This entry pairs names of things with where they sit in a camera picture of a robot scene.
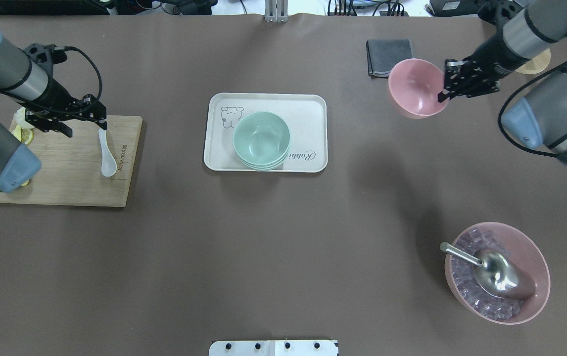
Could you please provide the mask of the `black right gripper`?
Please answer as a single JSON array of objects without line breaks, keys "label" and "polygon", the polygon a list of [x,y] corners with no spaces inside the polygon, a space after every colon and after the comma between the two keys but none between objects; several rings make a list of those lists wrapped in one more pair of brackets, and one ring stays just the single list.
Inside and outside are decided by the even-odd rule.
[{"label": "black right gripper", "polygon": [[471,98],[498,92],[499,61],[500,50],[476,50],[462,60],[446,59],[445,89],[437,95],[437,101],[444,103],[462,95]]}]

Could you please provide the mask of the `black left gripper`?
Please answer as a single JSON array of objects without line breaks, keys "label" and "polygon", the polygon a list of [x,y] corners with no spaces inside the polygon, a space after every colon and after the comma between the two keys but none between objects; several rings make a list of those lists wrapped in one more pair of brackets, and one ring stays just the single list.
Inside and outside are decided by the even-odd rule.
[{"label": "black left gripper", "polygon": [[65,124],[68,120],[92,122],[103,131],[108,128],[105,106],[95,95],[87,94],[82,99],[72,99],[66,108],[39,107],[39,110],[26,108],[26,121],[44,133],[55,131],[68,138],[73,137],[73,130]]}]

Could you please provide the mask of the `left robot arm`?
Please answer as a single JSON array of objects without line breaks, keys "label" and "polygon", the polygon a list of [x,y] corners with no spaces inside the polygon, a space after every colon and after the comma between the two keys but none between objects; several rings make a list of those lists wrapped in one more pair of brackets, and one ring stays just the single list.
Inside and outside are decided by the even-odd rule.
[{"label": "left robot arm", "polygon": [[[42,133],[73,136],[71,120],[94,123],[106,132],[107,110],[101,103],[103,82],[95,63],[91,63],[98,85],[96,94],[75,98],[53,74],[72,52],[86,61],[89,55],[68,45],[14,45],[0,31],[0,97],[9,99],[25,111],[24,118]],[[13,192],[42,168],[40,159],[28,144],[14,137],[0,121],[0,192]]]}]

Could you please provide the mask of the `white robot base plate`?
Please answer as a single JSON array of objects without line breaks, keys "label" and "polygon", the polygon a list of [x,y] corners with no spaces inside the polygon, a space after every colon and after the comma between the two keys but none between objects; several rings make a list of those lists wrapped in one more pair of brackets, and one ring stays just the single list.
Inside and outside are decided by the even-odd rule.
[{"label": "white robot base plate", "polygon": [[209,356],[338,356],[338,341],[321,339],[216,341]]}]

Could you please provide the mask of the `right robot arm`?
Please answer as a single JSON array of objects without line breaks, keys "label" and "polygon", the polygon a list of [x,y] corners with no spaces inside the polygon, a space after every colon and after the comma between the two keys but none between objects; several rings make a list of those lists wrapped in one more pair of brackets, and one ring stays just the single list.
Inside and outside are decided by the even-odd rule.
[{"label": "right robot arm", "polygon": [[[447,59],[440,103],[459,96],[495,93],[499,81],[567,38],[567,0],[480,0],[478,15],[496,33],[460,61]],[[518,101],[510,95],[498,126],[517,148],[555,158],[567,166],[567,61],[521,86],[530,91]]]}]

